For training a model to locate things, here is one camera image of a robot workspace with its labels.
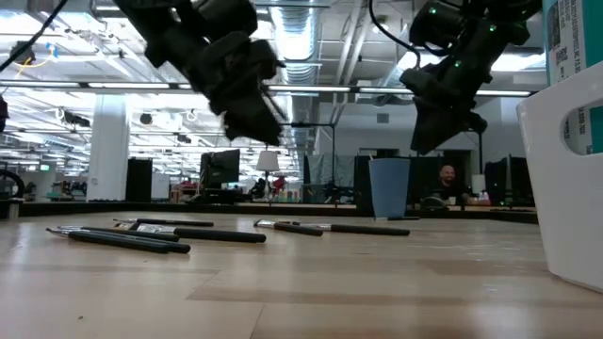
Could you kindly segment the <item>person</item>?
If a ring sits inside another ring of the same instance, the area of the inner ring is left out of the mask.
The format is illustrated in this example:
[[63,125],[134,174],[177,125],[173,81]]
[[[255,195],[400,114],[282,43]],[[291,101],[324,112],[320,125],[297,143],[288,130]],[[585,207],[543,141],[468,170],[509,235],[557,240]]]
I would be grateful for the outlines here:
[[429,195],[442,201],[453,198],[458,205],[487,206],[490,204],[488,200],[472,197],[468,193],[468,189],[456,177],[455,168],[451,165],[445,165],[440,169],[438,179]]

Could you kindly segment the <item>silver ceiling duct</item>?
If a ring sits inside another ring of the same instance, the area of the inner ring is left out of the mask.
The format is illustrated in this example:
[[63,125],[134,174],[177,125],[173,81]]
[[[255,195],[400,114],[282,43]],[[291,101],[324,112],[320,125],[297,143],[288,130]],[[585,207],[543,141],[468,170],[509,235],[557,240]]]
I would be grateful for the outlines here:
[[[276,7],[269,10],[274,24],[274,45],[285,63],[281,82],[291,87],[309,87],[318,83],[317,8]],[[318,95],[309,92],[287,93],[287,113],[293,123],[318,122]]]

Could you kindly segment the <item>black gantry frame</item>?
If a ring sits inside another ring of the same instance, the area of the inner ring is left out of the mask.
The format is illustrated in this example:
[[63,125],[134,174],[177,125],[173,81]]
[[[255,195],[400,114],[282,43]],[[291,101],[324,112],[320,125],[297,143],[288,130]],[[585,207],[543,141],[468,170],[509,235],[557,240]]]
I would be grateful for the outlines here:
[[301,203],[336,203],[335,129],[331,123],[283,123],[282,142],[300,181]]

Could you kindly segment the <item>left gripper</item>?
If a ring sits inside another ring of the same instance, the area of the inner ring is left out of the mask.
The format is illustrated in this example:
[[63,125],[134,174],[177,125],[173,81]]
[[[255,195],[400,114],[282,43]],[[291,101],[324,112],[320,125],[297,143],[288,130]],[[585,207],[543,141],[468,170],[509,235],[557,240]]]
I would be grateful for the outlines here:
[[207,98],[212,112],[224,114],[230,140],[247,137],[279,146],[282,128],[263,98],[263,82],[283,67],[269,42],[233,32],[197,53],[187,78]]

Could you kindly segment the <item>black partition panel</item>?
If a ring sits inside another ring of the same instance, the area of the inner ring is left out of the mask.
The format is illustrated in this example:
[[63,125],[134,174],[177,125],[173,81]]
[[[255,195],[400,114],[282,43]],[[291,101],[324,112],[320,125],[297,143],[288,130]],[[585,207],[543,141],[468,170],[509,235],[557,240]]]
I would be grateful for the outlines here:
[[[409,184],[407,190],[407,203],[409,205],[419,204],[422,198],[431,196],[441,190],[439,186],[439,174],[444,166],[453,167],[455,179],[453,186],[460,188],[462,193],[471,194],[470,184],[467,182],[465,169],[465,158],[462,156],[411,156]],[[354,202],[358,209],[372,207],[372,193],[369,175],[369,157],[367,155],[356,156],[354,165]]]

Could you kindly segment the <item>black cabinet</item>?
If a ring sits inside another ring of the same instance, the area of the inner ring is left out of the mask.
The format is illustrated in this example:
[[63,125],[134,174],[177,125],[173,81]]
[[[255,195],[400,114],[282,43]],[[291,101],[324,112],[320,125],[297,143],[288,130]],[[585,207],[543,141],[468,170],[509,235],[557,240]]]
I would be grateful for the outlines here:
[[128,202],[150,202],[152,198],[153,160],[128,160],[125,199]]

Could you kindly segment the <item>black aluminium table frame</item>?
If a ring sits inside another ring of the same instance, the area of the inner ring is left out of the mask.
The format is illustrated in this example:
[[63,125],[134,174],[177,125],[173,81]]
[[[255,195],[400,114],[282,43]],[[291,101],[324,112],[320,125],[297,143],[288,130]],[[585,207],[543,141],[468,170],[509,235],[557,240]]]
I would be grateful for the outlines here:
[[[19,202],[0,201],[0,219],[7,219],[14,212],[18,217],[44,217],[70,214],[92,214],[108,212],[147,212],[147,213],[201,213],[201,214],[236,214],[236,215],[273,215],[302,217],[342,217],[368,218],[370,214],[343,205],[272,204],[260,203],[239,205],[199,205],[177,203],[142,203],[142,202]],[[448,210],[424,211],[409,210],[407,218],[448,218],[448,219],[491,219],[498,221],[536,224],[537,214],[534,212],[516,212],[509,210]]]

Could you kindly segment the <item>suspended linear light bar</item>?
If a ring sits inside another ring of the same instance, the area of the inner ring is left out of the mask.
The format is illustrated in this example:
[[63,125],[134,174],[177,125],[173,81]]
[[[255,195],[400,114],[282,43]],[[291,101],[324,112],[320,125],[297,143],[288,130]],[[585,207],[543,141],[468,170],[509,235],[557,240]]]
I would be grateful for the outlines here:
[[[133,82],[66,82],[66,81],[29,81],[29,80],[0,80],[0,87],[21,89],[57,89],[71,91],[121,90],[123,92],[169,92],[192,91],[192,86],[186,83],[133,83]],[[265,85],[271,92],[285,93],[362,93],[362,94],[393,94],[410,95],[412,92],[405,88],[357,87],[357,86],[319,86],[319,85]]]

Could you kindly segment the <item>white shade table lamp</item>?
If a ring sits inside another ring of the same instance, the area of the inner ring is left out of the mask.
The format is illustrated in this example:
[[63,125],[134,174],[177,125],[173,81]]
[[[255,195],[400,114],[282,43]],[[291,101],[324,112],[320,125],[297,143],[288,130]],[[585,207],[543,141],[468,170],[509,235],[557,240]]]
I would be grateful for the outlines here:
[[265,180],[265,195],[264,200],[266,202],[270,201],[272,196],[271,187],[269,181],[269,175],[274,172],[278,172],[280,170],[279,162],[278,162],[278,153],[275,151],[261,151],[255,166],[255,169],[261,171],[264,174]]

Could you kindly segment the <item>white column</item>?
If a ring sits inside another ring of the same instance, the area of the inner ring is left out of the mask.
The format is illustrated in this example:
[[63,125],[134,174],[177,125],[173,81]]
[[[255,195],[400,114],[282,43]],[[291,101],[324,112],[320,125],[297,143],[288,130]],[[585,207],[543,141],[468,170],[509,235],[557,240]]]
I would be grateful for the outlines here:
[[91,125],[88,201],[124,200],[130,122],[131,111],[125,95],[96,95]]

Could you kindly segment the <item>blue plastic cup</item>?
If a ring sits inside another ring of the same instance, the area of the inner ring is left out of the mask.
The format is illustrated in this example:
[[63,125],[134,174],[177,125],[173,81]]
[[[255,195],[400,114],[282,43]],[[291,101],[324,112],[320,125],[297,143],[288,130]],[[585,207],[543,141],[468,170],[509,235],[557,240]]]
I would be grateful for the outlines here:
[[405,158],[378,158],[370,160],[368,165],[375,218],[404,218],[411,161]]

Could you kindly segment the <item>thick black paintbrush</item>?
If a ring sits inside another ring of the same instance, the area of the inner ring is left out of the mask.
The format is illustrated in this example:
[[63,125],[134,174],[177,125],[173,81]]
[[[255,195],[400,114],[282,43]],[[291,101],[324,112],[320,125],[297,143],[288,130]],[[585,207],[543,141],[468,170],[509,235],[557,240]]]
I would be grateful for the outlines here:
[[153,234],[175,234],[181,238],[223,242],[265,243],[267,240],[264,234],[257,233],[179,228],[151,224],[134,224],[131,230]]

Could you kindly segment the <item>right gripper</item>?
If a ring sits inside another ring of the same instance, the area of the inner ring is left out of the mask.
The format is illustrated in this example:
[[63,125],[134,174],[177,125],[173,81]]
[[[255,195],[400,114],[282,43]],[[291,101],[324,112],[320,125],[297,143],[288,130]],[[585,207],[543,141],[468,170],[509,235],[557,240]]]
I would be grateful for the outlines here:
[[400,81],[415,95],[416,125],[411,149],[422,155],[465,130],[487,123],[472,112],[474,97],[491,81],[491,44],[472,41],[437,64],[403,72]]

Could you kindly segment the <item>black computer monitor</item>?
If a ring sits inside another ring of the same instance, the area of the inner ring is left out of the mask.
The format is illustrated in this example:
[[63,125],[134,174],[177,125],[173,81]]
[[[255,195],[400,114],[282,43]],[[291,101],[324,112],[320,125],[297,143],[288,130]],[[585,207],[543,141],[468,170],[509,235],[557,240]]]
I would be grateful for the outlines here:
[[203,188],[220,189],[222,184],[239,179],[240,150],[204,153],[201,157],[201,183]]

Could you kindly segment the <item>teal paint bottle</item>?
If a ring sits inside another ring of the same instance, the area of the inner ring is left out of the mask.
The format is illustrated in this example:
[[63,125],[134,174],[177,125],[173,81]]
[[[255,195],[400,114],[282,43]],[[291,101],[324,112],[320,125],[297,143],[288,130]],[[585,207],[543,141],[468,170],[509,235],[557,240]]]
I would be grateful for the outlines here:
[[[543,0],[550,86],[603,61],[603,0]],[[565,142],[573,152],[603,153],[603,100],[568,113]]]

